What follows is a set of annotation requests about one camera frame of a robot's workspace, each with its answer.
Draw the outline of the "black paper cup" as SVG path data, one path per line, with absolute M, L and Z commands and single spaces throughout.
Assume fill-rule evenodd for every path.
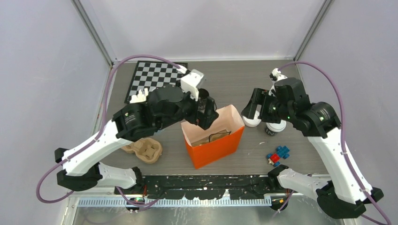
M 199 89 L 198 110 L 202 113 L 205 112 L 208 97 L 209 97 L 209 92 L 206 89 L 204 88 Z
M 277 135 L 279 133 L 279 132 L 275 132 L 275 131 L 269 129 L 268 127 L 265 127 L 265 132 L 269 136 L 275 136 L 275 135 Z

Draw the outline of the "white cup lid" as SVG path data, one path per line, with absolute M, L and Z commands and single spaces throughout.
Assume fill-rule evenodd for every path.
M 253 119 L 242 116 L 243 123 L 245 126 L 253 128 L 257 127 L 261 123 L 261 119 L 259 119 L 259 114 L 256 112 Z

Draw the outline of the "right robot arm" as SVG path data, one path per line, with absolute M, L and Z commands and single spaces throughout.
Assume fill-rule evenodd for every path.
M 334 219 L 358 218 L 366 204 L 384 196 L 362 176 L 345 141 L 342 125 L 331 105 L 312 103 L 303 83 L 296 78 L 276 81 L 272 90 L 255 88 L 242 110 L 252 119 L 257 107 L 263 122 L 290 122 L 315 147 L 330 179 L 317 179 L 279 165 L 268 173 L 268 187 L 273 192 L 284 188 L 299 192 L 317 201 L 324 213 Z

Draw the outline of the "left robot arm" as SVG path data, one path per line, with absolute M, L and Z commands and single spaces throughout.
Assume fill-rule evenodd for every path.
M 90 139 L 73 149 L 55 151 L 56 161 L 62 163 L 62 170 L 57 173 L 58 185 L 72 191 L 116 186 L 139 194 L 144 182 L 137 167 L 116 168 L 102 163 L 102 159 L 183 120 L 209 129 L 219 116 L 215 101 L 207 97 L 205 108 L 201 110 L 199 106 L 190 92 L 174 85 L 154 89 L 143 101 L 127 104 Z

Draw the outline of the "orange paper bag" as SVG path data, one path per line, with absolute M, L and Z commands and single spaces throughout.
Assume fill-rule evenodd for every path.
M 202 168 L 238 149 L 245 125 L 234 105 L 216 110 L 219 117 L 207 130 L 182 122 L 185 146 L 195 169 Z

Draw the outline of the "white sip lid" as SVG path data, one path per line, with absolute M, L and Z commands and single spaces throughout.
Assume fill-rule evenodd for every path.
M 285 120 L 281 120 L 279 123 L 266 123 L 266 126 L 272 132 L 280 133 L 286 128 L 287 122 Z

